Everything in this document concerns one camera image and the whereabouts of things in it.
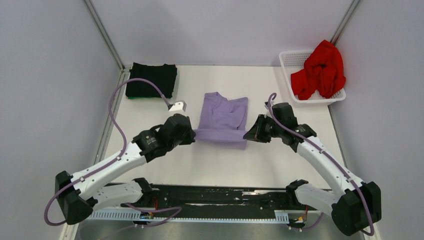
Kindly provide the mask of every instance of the lavender shirt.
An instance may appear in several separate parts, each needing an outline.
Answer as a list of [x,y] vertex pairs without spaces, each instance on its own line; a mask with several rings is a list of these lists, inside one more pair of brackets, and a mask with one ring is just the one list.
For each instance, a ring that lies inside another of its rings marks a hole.
[[243,139],[243,135],[246,133],[248,102],[247,97],[228,100],[218,92],[206,93],[200,123],[194,130],[195,139],[245,149],[247,140]]

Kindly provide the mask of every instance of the white connector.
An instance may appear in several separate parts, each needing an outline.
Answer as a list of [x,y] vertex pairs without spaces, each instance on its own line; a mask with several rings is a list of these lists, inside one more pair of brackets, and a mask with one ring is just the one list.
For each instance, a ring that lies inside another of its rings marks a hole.
[[177,101],[169,108],[169,114],[173,116],[174,114],[186,115],[187,104],[185,101]]

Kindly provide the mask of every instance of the black towel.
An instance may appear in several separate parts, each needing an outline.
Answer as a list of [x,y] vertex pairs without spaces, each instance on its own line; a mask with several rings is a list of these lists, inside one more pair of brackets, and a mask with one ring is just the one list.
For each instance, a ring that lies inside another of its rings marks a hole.
[[[133,64],[129,71],[129,79],[141,78],[154,83],[170,99],[174,92],[177,67],[164,64],[162,66],[148,66],[138,63]],[[160,98],[159,93],[149,84],[141,81],[129,82],[126,85],[125,95],[128,98]]]

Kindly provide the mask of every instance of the white table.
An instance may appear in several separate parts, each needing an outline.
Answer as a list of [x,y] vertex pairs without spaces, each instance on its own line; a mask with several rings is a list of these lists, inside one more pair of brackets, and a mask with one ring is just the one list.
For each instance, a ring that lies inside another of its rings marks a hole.
[[[252,127],[258,114],[266,112],[264,102],[271,93],[277,93],[275,103],[290,101],[280,67],[177,67],[177,81],[171,102],[185,100],[186,113],[190,116],[193,129],[199,125],[205,93],[219,92],[229,99],[248,97],[246,130]],[[293,111],[299,124],[308,124],[343,164],[328,108],[293,108]],[[130,100],[124,96],[116,120],[128,141],[132,141],[139,132],[163,124],[169,116],[160,98]],[[119,151],[122,144],[122,138],[115,128],[106,156]],[[271,143],[248,142],[246,150],[228,149],[201,141],[178,146],[165,156],[128,171],[116,182],[128,182],[141,177],[154,184],[262,188],[285,188],[294,180],[304,179],[318,188],[329,188],[305,159],[279,139],[273,139]]]

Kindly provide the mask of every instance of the white basket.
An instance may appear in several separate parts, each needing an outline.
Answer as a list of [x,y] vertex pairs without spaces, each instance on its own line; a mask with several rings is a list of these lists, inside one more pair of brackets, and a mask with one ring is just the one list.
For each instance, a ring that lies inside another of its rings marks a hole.
[[344,88],[336,92],[331,98],[322,97],[318,91],[315,91],[308,100],[299,100],[298,97],[293,94],[292,74],[304,68],[305,60],[309,58],[313,51],[314,50],[282,51],[278,55],[287,89],[290,93],[292,105],[294,107],[326,106],[346,98]]

